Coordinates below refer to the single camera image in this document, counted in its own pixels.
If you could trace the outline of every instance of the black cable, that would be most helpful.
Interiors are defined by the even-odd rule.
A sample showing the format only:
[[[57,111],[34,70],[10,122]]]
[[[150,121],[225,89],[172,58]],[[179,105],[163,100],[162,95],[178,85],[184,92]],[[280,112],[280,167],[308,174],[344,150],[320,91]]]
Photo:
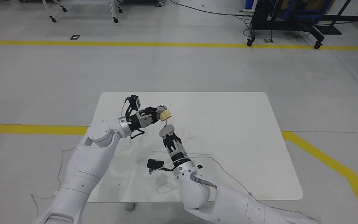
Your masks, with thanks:
[[[198,8],[193,8],[193,7],[190,7],[190,6],[186,6],[185,4],[179,4],[177,2],[174,2],[173,0],[170,0],[172,3],[174,4],[177,4],[179,6],[184,6],[184,7],[187,7],[187,8],[191,8],[192,10],[197,10],[197,11],[200,11],[200,12],[206,12],[206,13],[210,13],[210,14],[216,14],[216,15],[223,15],[223,16],[244,16],[244,17],[252,17],[252,16],[248,16],[248,15],[238,15],[238,14],[226,14],[226,13],[218,13],[218,12],[209,12],[209,11],[205,11],[205,10],[200,10]]]

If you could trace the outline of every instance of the white cable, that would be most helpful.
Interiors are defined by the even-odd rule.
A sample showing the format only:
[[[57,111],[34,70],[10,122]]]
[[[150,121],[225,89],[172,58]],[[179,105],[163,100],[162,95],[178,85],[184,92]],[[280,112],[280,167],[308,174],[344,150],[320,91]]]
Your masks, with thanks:
[[[60,166],[60,169],[59,169],[59,171],[58,171],[58,173],[57,173],[57,178],[56,178],[57,181],[58,181],[58,183],[59,183],[59,185],[58,185],[57,190],[55,191],[55,193],[54,193],[51,197],[39,197],[39,196],[37,196],[37,195],[35,195],[35,194],[32,194],[32,193],[30,194],[30,196],[32,197],[32,200],[34,201],[34,204],[36,205],[36,214],[37,214],[37,217],[39,216],[39,206],[37,205],[36,198],[37,198],[37,199],[41,199],[41,200],[48,200],[48,199],[54,198],[54,197],[57,195],[57,193],[58,193],[58,191],[60,190],[61,185],[62,185],[62,182],[61,182],[61,180],[60,180],[60,174],[61,174],[61,171],[62,171],[64,152],[68,152],[68,151],[74,150],[75,148],[71,148],[71,149],[69,149],[69,150],[63,150],[63,149],[61,149],[61,153],[62,153],[61,166]]]

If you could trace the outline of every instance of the cardboard box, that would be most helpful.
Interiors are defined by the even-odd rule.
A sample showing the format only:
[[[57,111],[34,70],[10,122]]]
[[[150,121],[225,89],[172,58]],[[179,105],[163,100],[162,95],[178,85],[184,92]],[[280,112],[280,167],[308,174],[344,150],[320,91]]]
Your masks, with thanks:
[[[303,9],[305,9],[305,10],[321,10],[324,7],[324,5],[326,4],[326,1],[327,0],[303,0],[302,6],[304,7]],[[282,10],[287,9],[289,6],[289,2],[290,2],[290,0],[284,0],[284,3],[282,4],[281,9]]]

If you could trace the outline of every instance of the black stand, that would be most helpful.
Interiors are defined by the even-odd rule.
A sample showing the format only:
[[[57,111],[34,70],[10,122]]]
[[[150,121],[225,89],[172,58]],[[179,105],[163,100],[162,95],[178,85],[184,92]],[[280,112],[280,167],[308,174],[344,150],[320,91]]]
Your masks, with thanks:
[[[317,30],[321,32],[321,34],[326,35],[342,35],[342,33],[335,28],[335,24],[337,20],[340,19],[340,16],[342,15],[343,11],[347,8],[348,4],[351,2],[351,0],[347,0],[346,3],[343,5],[339,13],[337,14],[337,17],[332,21],[332,23],[329,26],[316,26]]]
[[[315,29],[314,24],[309,21],[295,19],[295,15],[300,6],[302,5],[303,0],[298,0],[288,20],[276,21],[283,2],[284,0],[279,0],[275,8],[269,1],[265,1],[264,3],[262,1],[257,2],[255,13],[252,16],[252,20],[249,26],[251,39],[247,39],[247,45],[251,46],[252,43],[255,41],[255,30],[286,30],[309,32],[317,39],[314,48],[320,48],[322,45],[322,41],[324,40],[324,36],[318,30]],[[272,14],[271,20],[267,20],[269,14]]]

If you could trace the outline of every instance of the table leg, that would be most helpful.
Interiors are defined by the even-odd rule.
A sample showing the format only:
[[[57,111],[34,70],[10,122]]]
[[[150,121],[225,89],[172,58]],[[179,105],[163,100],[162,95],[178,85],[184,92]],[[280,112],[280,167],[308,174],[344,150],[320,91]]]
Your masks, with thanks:
[[[135,203],[135,202],[126,202],[126,203],[125,203],[125,210],[126,210],[127,212],[132,212],[132,211],[134,211],[135,206],[136,206],[136,203]]]

